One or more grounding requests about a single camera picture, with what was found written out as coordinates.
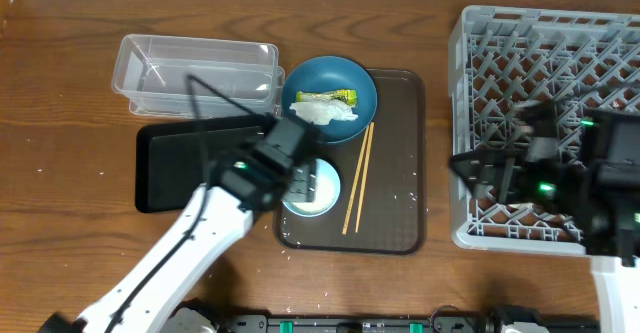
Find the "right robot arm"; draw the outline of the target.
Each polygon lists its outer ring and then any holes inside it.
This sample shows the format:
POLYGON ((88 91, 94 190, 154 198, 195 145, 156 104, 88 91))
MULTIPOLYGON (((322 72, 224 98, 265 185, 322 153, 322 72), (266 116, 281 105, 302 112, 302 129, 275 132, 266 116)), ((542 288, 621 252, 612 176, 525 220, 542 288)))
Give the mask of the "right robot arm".
POLYGON ((526 150, 479 149, 452 156, 451 171, 476 197, 504 205, 531 203, 570 216, 591 261, 603 332, 639 329, 639 118, 588 110, 579 162, 555 157, 559 140, 552 101, 523 104, 526 150))

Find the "green snack wrapper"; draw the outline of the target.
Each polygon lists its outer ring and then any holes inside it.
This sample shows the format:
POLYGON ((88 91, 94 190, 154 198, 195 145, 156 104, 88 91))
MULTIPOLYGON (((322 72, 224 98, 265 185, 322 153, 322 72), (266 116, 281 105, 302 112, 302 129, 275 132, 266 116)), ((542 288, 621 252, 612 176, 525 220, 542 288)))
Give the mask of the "green snack wrapper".
POLYGON ((296 102, 303 101, 340 101, 349 107, 355 107, 358 104, 357 91, 353 89, 338 89, 322 93, 302 92, 298 91, 295 96, 296 102))

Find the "light blue rice bowl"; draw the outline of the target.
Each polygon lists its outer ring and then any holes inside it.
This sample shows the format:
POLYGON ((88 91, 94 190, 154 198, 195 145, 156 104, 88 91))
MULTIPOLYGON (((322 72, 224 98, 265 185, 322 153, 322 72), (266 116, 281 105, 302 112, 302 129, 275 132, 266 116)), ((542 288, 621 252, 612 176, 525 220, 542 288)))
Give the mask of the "light blue rice bowl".
POLYGON ((310 203, 285 202, 283 205, 292 213, 301 217, 316 217, 329 211, 337 202, 341 182, 338 171, 329 162, 317 158, 316 195, 310 203))

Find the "dark blue plate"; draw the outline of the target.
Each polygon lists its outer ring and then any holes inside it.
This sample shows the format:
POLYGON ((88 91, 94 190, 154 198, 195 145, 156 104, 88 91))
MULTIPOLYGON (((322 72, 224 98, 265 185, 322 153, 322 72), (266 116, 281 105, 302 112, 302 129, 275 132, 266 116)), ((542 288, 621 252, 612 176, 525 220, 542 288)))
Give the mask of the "dark blue plate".
POLYGON ((285 79, 281 93, 283 116, 295 116, 290 106, 298 92, 325 93, 339 89, 356 91, 357 104, 352 111, 358 116, 354 121, 332 120, 319 129, 329 144, 353 139, 362 133, 374 119, 378 107, 378 92, 370 74, 358 63, 338 56, 312 58, 285 79))

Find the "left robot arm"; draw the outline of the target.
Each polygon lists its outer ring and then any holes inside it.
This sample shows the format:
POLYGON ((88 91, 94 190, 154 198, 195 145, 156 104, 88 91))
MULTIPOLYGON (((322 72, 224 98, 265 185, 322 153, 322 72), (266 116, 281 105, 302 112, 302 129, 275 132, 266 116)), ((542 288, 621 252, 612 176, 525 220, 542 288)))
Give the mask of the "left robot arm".
POLYGON ((206 159, 204 181, 151 250, 73 321, 58 313, 43 332, 158 332, 205 271, 274 209, 296 169, 314 160, 322 133, 297 118, 270 118, 263 138, 206 159))

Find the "white napkin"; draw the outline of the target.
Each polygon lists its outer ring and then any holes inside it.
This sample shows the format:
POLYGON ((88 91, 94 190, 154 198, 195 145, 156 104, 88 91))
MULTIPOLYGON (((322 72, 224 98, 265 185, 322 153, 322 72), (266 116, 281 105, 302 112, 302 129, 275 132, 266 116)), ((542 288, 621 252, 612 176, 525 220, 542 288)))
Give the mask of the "white napkin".
POLYGON ((346 103, 331 101, 301 101, 292 103, 290 109, 302 120, 318 126, 332 121, 355 121, 358 115, 346 103))

